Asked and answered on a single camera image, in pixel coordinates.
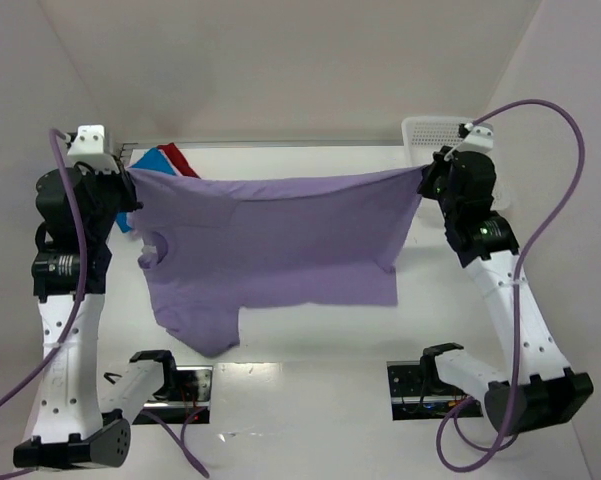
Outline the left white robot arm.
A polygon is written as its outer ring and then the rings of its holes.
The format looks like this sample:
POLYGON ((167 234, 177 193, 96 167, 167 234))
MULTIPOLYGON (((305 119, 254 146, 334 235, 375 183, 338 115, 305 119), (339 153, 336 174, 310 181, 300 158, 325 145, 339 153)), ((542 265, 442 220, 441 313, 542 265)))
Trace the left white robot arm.
POLYGON ((167 350, 134 354, 105 397, 97 391, 97 347, 106 275, 107 239, 120 213, 142 204, 125 171, 96 173, 87 165, 54 170, 36 183, 43 218, 31 272, 43 326, 40 404, 30 439, 13 452, 18 468, 118 468, 131 426, 152 397, 174 385, 167 350))

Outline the purple polo shirt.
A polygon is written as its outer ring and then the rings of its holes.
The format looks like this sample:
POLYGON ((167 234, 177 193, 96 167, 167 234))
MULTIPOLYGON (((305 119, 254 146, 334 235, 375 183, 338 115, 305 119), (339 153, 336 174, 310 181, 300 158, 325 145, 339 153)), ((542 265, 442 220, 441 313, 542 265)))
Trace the purple polo shirt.
POLYGON ((243 308, 393 307, 422 174, 207 180, 136 169, 142 269, 157 324, 206 357, 238 346, 243 308))

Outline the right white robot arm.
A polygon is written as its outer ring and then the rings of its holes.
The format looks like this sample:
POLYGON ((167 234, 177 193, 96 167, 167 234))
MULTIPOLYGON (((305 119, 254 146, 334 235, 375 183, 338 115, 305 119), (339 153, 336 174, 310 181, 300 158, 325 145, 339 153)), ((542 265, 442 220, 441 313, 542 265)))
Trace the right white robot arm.
POLYGON ((507 369, 457 343, 424 349, 420 363, 428 387, 461 390, 494 429, 513 435, 569 422, 594 387, 588 374, 573 371, 544 321, 513 230, 492 208, 495 181, 487 155, 443 147, 424 168, 418 192, 438 203, 447 242, 485 301, 507 369))

